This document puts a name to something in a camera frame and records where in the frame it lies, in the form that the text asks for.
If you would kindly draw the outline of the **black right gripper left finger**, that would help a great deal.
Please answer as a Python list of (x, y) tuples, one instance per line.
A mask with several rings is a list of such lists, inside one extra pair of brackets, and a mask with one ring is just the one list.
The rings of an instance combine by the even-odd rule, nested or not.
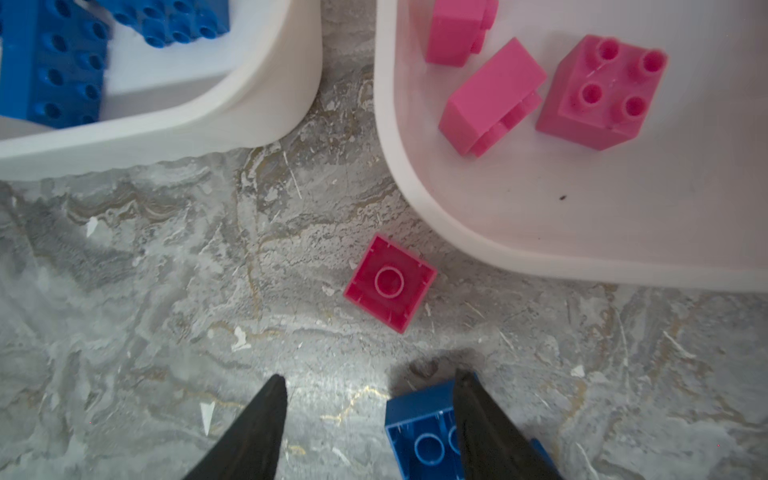
[(287, 407), (286, 380), (274, 374), (185, 479), (273, 480)]

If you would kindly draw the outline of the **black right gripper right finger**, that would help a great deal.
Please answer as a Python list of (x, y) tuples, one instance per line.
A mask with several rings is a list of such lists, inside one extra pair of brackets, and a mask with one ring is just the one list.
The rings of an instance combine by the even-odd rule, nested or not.
[(457, 439), (467, 479), (559, 479), (561, 475), (520, 432), (476, 375), (458, 369), (453, 388)]

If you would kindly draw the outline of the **blue long lego brick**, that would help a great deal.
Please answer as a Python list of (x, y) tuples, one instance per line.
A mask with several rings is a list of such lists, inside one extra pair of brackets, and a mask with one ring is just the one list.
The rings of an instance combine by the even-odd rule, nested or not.
[(73, 1), (3, 1), (1, 115), (54, 129), (97, 122), (109, 39)]

